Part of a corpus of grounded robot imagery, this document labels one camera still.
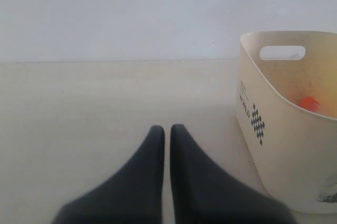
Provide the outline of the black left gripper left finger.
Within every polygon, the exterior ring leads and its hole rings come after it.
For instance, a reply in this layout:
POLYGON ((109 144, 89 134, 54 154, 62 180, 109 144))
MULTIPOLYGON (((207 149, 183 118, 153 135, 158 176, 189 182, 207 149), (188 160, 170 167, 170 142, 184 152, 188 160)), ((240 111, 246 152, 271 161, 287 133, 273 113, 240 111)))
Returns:
POLYGON ((165 132, 150 127, 128 162, 111 178, 65 204, 53 223, 162 223, 165 132))

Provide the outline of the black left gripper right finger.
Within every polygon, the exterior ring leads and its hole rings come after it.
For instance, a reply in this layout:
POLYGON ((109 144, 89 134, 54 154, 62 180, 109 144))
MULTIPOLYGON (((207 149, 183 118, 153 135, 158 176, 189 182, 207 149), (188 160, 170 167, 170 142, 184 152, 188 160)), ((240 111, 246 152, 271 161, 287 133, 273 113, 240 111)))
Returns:
POLYGON ((186 127, 170 136, 170 177, 176 223, 295 223, 288 208, 218 166, 186 127))

